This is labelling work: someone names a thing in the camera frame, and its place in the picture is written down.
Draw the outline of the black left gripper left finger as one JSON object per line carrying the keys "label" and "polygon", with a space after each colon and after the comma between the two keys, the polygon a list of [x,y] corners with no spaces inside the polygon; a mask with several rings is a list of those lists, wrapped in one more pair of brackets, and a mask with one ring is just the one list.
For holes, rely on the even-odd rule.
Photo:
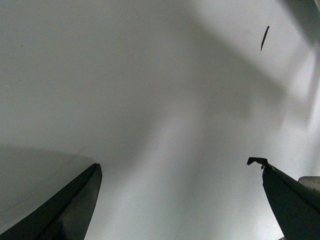
{"label": "black left gripper left finger", "polygon": [[83,240],[96,207],[102,176],[100,164],[92,164],[0,238]]}

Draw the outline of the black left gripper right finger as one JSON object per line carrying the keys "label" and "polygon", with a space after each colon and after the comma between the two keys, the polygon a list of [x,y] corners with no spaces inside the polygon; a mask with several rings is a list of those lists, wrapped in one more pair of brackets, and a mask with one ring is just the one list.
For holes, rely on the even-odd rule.
{"label": "black left gripper right finger", "polygon": [[318,240],[320,238],[320,177],[293,179],[266,158],[249,157],[247,164],[261,165],[262,185],[284,235],[283,240]]}

